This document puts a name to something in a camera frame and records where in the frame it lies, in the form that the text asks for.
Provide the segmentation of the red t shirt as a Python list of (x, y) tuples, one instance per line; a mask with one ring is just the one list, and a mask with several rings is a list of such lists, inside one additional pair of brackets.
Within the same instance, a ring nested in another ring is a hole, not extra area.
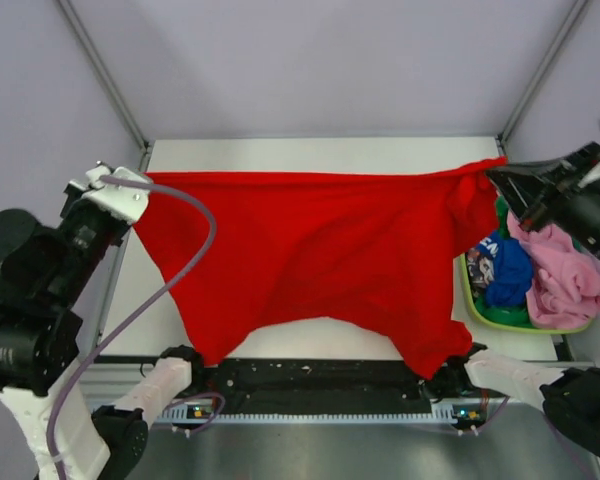
[(454, 260), (498, 224), (496, 157), (421, 175), (155, 172), (134, 229), (186, 334), (214, 365), (253, 331), (330, 317), (388, 337), (431, 378), (473, 344), (452, 317)]

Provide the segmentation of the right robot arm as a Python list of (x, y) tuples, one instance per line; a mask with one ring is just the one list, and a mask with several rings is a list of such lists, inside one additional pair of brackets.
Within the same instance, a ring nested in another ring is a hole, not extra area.
[[(600, 261), (600, 144), (553, 160), (491, 167), (486, 176), (524, 231), (555, 224)], [(600, 368), (541, 367), (476, 345), (446, 374), (458, 395), (486, 388), (536, 408), (600, 458)]]

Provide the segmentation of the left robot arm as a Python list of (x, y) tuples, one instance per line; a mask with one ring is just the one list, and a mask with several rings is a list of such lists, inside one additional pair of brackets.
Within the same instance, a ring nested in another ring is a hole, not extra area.
[(155, 420), (177, 396), (206, 387), (201, 356), (171, 347), (127, 395), (90, 410), (78, 381), (89, 366), (73, 307), (109, 247), (119, 245), (159, 186), (107, 176), (70, 184), (61, 223), (0, 211), (0, 401), (18, 422), (42, 479), (123, 479)]

